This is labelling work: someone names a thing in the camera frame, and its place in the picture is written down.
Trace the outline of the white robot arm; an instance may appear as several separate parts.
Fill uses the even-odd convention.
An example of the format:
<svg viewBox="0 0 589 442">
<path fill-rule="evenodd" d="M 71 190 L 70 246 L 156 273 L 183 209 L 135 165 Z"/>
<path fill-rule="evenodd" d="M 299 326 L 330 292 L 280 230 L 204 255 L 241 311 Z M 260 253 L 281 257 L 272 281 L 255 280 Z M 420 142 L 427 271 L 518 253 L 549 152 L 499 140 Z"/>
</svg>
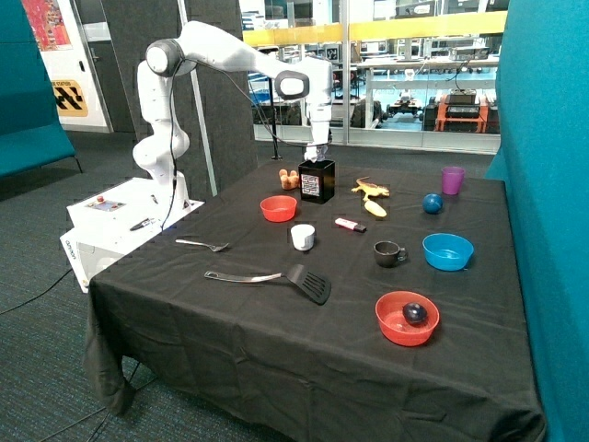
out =
<svg viewBox="0 0 589 442">
<path fill-rule="evenodd" d="M 215 26 L 190 21 L 176 39 L 152 43 L 137 69 L 141 114 L 153 133 L 134 147 L 133 158 L 156 182 L 156 200 L 161 208 L 182 210 L 189 204 L 186 182 L 177 170 L 176 159 L 187 151 L 190 141 L 177 122 L 172 88 L 177 76 L 193 71 L 198 64 L 225 73 L 261 73 L 274 80 L 275 91 L 283 100 L 304 99 L 312 134 L 304 159 L 325 159 L 332 117 L 331 63 L 308 56 L 288 64 Z"/>
</svg>

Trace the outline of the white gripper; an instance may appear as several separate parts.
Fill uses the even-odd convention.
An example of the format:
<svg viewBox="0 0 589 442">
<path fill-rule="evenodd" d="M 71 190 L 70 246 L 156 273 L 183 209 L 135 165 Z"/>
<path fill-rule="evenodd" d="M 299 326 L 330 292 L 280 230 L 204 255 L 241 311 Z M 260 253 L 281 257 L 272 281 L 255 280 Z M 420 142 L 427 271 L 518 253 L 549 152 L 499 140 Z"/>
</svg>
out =
<svg viewBox="0 0 589 442">
<path fill-rule="evenodd" d="M 311 128 L 312 141 L 310 145 L 326 145 L 331 139 L 330 121 L 332 117 L 332 106 L 328 104 L 312 104 L 306 106 L 306 117 Z"/>
</svg>

